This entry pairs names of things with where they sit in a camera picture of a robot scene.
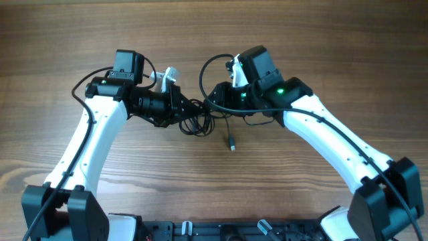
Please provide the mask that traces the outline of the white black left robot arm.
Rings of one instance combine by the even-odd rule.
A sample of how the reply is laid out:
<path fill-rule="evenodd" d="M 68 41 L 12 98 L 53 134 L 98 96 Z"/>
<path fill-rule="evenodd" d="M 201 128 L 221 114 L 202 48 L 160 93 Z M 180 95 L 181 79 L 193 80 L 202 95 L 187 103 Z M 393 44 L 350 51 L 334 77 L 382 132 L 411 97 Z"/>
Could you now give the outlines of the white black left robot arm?
<path fill-rule="evenodd" d="M 107 155 L 129 118 L 165 128 L 203 113 L 167 77 L 154 77 L 159 90 L 143 86 L 147 62 L 140 53 L 118 50 L 113 66 L 83 78 L 84 111 L 65 153 L 43 184 L 28 185 L 23 192 L 25 240 L 154 238 L 140 216 L 106 214 L 96 198 Z"/>

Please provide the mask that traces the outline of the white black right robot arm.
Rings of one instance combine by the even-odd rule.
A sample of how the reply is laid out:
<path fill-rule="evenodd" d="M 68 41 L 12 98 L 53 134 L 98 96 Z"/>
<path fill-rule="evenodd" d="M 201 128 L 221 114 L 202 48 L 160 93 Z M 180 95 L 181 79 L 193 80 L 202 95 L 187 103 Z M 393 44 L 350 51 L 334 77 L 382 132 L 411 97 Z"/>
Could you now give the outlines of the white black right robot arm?
<path fill-rule="evenodd" d="M 270 53 L 256 46 L 227 55 L 230 79 L 210 93 L 205 102 L 234 116 L 262 113 L 296 133 L 333 166 L 347 184 L 352 201 L 320 218 L 330 240 L 394 240 L 423 215 L 423 197 L 417 166 L 377 151 L 342 124 L 299 78 L 284 79 Z"/>

